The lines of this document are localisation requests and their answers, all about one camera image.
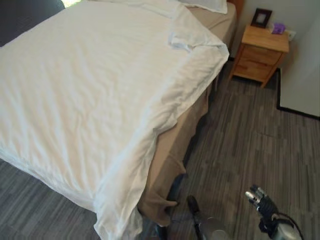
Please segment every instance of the nightstand drawer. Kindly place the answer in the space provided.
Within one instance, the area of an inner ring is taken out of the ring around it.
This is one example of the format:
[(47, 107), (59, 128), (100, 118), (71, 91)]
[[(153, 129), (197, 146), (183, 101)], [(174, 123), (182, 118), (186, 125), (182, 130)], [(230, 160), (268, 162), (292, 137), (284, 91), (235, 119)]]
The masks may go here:
[(246, 45), (243, 49), (243, 58), (250, 59), (254, 62), (275, 65), (281, 56), (281, 52), (269, 50), (266, 48)]
[(241, 58), (235, 67), (234, 74), (240, 77), (255, 79), (260, 82), (266, 80), (273, 66)]

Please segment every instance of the wooden headboard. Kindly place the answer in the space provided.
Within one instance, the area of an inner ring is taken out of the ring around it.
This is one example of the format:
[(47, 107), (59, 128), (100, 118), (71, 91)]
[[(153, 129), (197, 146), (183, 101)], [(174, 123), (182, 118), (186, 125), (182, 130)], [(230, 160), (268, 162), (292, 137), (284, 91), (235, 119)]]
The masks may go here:
[(245, 0), (226, 0), (228, 3), (232, 3), (235, 5), (236, 9), (236, 17), (239, 20), (242, 12), (242, 8), (244, 7)]

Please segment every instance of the beige bed skirt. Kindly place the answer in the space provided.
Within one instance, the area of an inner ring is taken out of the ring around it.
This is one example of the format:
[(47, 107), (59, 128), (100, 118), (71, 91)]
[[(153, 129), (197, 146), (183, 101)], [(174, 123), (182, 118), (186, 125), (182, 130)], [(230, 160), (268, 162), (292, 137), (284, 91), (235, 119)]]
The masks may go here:
[(177, 202), (168, 201), (167, 196), (175, 178), (186, 173), (183, 159), (189, 142), (196, 133), (198, 121), (208, 112), (211, 88), (212, 85), (178, 118), (172, 129), (158, 137), (138, 209), (144, 216), (161, 226), (170, 224), (170, 217), (165, 213), (165, 208), (175, 206)]

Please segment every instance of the purple object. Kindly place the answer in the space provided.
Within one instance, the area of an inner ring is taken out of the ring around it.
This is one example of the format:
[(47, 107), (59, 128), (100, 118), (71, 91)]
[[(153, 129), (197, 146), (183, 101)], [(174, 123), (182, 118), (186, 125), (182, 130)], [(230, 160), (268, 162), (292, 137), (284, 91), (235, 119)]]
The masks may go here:
[(273, 23), (271, 25), (272, 34), (283, 34), (286, 30), (286, 26), (282, 23)]

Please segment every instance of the cable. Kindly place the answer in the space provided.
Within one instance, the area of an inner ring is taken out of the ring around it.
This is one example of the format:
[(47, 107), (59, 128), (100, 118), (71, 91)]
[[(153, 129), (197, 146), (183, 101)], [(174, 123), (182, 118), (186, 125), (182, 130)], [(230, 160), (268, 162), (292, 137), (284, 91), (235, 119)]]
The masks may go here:
[(296, 223), (296, 221), (295, 221), (295, 220), (293, 220), (293, 218), (292, 218), (292, 217), (290, 217), (289, 215), (287, 215), (287, 214), (285, 214), (285, 213), (283, 213), (283, 212), (278, 212), (277, 214), (278, 214), (278, 215), (282, 215), (282, 216), (284, 216), (284, 217), (286, 217), (286, 218), (290, 219), (290, 221), (291, 221), (291, 222), (293, 222), (293, 224), (295, 225), (296, 229), (298, 230), (298, 232), (299, 232), (299, 234), (300, 234), (300, 237), (301, 237), (301, 240), (304, 240), (304, 236), (302, 235), (302, 232), (301, 232), (301, 230), (300, 230), (300, 228), (299, 228), (298, 224)]

